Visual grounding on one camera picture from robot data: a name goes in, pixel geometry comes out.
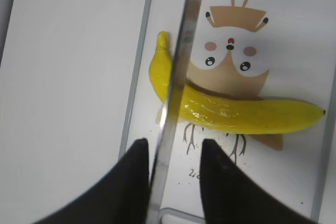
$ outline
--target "white table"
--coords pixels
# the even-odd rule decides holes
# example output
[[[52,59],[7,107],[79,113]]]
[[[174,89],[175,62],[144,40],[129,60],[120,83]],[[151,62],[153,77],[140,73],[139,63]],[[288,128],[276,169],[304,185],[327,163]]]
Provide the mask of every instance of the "white table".
[[[32,223],[117,161],[144,0],[14,0],[0,69],[0,223]]]

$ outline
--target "cartoon face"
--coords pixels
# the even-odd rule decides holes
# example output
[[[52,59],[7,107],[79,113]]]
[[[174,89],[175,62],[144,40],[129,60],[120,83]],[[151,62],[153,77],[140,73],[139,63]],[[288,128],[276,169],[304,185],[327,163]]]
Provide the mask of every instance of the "cartoon face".
[[[263,49],[259,50],[257,42],[229,37],[223,42],[204,43],[202,59],[197,66],[189,64],[189,81],[210,93],[235,98],[256,97],[268,77],[267,55]]]
[[[256,35],[267,23],[266,12],[245,7],[210,7],[205,16],[215,36],[194,43],[195,52],[202,54],[197,64],[190,62],[188,79],[203,92],[234,98],[254,98],[268,77],[265,39]]]

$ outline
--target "cartoon illustration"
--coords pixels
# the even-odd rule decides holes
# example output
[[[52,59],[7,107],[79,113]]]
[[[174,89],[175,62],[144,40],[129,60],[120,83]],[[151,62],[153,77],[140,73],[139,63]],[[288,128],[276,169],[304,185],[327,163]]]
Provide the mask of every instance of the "cartoon illustration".
[[[214,28],[218,27],[237,27],[255,33],[261,30],[267,23],[268,18],[265,17],[266,12],[247,8],[246,5],[249,0],[244,0],[242,6],[235,6],[235,0],[231,0],[231,6],[211,6],[210,12],[206,12],[205,17]],[[256,100],[261,99],[258,97],[261,89],[263,88],[269,74],[269,70],[264,73],[247,77],[242,75],[234,66],[233,57],[235,55],[235,42],[239,38],[234,35],[228,39],[226,46],[226,57],[224,60],[213,69],[200,69],[190,62],[188,70],[188,79],[190,85],[194,88],[208,94],[214,94],[221,97],[229,97],[231,99],[241,100]],[[209,41],[205,43],[205,49],[209,52],[215,50],[217,45]],[[246,45],[243,53],[248,59],[250,57],[258,57],[258,48]],[[207,66],[215,63],[214,57],[206,58],[204,62]],[[240,71],[248,71],[251,67],[249,60],[242,62],[239,66]],[[192,124],[188,124],[184,130],[184,141],[186,141],[186,131]],[[193,130],[188,145],[189,151],[193,142]],[[250,135],[253,139],[275,149],[282,150],[282,135]],[[239,155],[245,153],[246,138],[244,135],[236,135],[236,143],[230,156],[234,155],[236,159],[237,145],[239,137],[244,141],[243,149]]]
[[[168,50],[169,34],[159,33],[154,57],[149,67],[152,87],[162,102],[167,99],[172,68]],[[184,87],[179,116],[195,125],[211,130],[236,134],[283,134],[300,131],[314,125],[325,110],[311,103],[288,100],[237,100],[198,91],[188,83]]]

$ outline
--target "cartoon nose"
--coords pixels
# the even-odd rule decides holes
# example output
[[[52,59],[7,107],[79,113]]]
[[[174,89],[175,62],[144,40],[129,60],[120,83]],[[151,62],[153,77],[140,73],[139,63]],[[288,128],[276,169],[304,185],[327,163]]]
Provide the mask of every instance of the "cartoon nose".
[[[232,46],[232,45],[227,45],[227,46],[226,46],[226,49],[227,49],[227,50],[233,50],[233,49],[234,49],[234,46]]]
[[[254,56],[257,53],[257,49],[254,47],[245,47],[244,48],[244,54],[246,56]]]

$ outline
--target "yellow banana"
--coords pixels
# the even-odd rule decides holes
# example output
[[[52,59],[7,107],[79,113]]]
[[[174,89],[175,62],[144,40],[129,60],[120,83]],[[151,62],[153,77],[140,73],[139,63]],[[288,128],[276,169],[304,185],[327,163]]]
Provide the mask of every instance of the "yellow banana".
[[[160,32],[149,76],[162,102],[167,97],[172,60],[167,32]],[[325,111],[310,103],[290,100],[236,101],[184,88],[180,117],[202,127],[237,134],[280,134],[303,130]]]

